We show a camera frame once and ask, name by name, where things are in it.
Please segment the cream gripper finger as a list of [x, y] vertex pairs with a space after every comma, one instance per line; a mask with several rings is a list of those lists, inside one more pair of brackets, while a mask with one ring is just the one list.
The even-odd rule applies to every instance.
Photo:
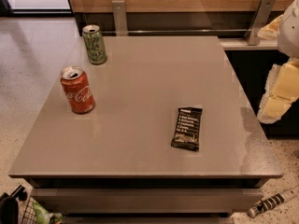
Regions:
[[275, 40], [278, 37], [278, 29], [281, 19], [282, 15], [273, 19], [258, 32], [257, 36], [261, 39]]
[[299, 99], [299, 60], [289, 59], [269, 71], [265, 94], [259, 104], [258, 121], [273, 124]]

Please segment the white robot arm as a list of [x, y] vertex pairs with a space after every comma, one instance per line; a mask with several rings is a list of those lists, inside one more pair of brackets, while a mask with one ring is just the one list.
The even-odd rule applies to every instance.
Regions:
[[258, 37], [276, 40], [278, 51], [289, 57], [283, 65], [274, 64], [270, 69], [259, 104], [258, 121], [273, 124], [299, 99], [299, 0], [265, 25]]

